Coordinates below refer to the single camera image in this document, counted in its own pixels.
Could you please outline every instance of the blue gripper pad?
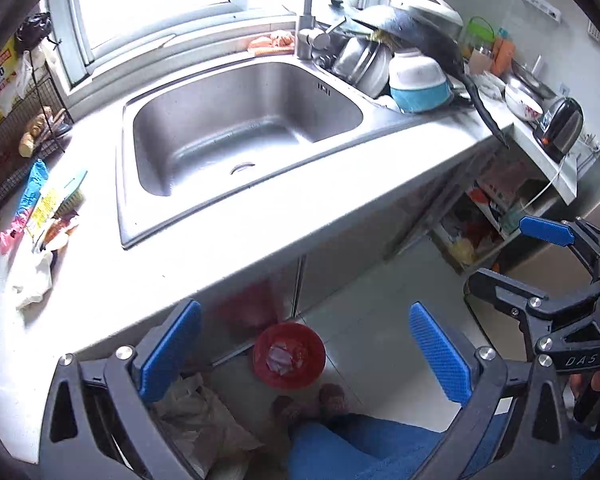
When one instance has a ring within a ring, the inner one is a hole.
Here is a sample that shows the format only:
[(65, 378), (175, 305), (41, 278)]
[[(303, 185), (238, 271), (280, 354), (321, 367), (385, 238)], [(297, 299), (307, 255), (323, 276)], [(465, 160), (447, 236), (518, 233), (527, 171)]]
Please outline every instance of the blue gripper pad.
[(149, 330), (136, 347), (132, 376), (144, 402), (160, 400), (175, 380), (202, 328), (202, 308), (186, 300), (167, 320)]
[(520, 220), (520, 232), (525, 236), (531, 236), (561, 247), (571, 245), (575, 241), (568, 225), (536, 218), (535, 216), (525, 216)]
[(464, 406), (472, 393), (467, 363), (421, 303), (411, 305), (409, 326), (446, 398)]

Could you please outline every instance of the black plastic bag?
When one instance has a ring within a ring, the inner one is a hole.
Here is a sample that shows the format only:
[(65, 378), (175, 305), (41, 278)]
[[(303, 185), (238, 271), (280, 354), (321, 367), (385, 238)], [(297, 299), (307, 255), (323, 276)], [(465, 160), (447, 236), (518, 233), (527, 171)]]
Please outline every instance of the black plastic bag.
[(25, 50), (33, 50), (54, 30), (49, 12), (38, 12), (28, 16), (15, 34), (15, 47), (19, 56)]

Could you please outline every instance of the sink drain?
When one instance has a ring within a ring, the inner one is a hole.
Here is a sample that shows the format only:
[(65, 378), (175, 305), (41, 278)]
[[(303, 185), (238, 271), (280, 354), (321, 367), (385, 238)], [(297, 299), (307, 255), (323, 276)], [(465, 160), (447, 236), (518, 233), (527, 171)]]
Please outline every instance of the sink drain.
[(255, 166), (255, 164), (253, 162), (242, 162), (242, 163), (238, 164), (237, 166), (235, 166), (229, 172), (229, 174), (232, 175), (234, 173), (238, 173), (238, 171), (246, 170), (247, 168), (252, 168), (253, 166)]

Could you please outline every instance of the kitchen counter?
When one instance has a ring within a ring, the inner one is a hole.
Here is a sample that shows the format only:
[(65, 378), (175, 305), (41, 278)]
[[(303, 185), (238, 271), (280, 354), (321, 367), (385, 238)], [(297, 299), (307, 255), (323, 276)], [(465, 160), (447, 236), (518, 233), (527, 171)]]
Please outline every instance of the kitchen counter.
[[(125, 251), (120, 245), (114, 156), (125, 97), (74, 126), (51, 171), (56, 182), (80, 168), (80, 226), (40, 304), (14, 309), (10, 269), (0, 256), (0, 438), (16, 458), (36, 462), (40, 422), (58, 358), (111, 352), (134, 342), (178, 300), (203, 304), (302, 254), (373, 210), (451, 168), (491, 139), (475, 111), (371, 140), (283, 173), (184, 218)], [(504, 104), (485, 99), (501, 129), (520, 133)], [(19, 196), (3, 208), (11, 221)]]

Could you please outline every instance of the fuzzy slipper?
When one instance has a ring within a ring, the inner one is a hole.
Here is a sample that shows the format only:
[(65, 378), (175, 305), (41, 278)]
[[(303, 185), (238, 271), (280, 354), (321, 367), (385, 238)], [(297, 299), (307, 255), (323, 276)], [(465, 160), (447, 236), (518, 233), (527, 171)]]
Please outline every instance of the fuzzy slipper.
[(347, 415), (349, 403), (344, 390), (337, 384), (323, 384), (318, 393), (320, 402), (320, 416), (324, 420), (331, 420), (334, 416)]
[(304, 420), (305, 411), (302, 404), (288, 396), (278, 396), (271, 405), (271, 415), (283, 430), (289, 430)]

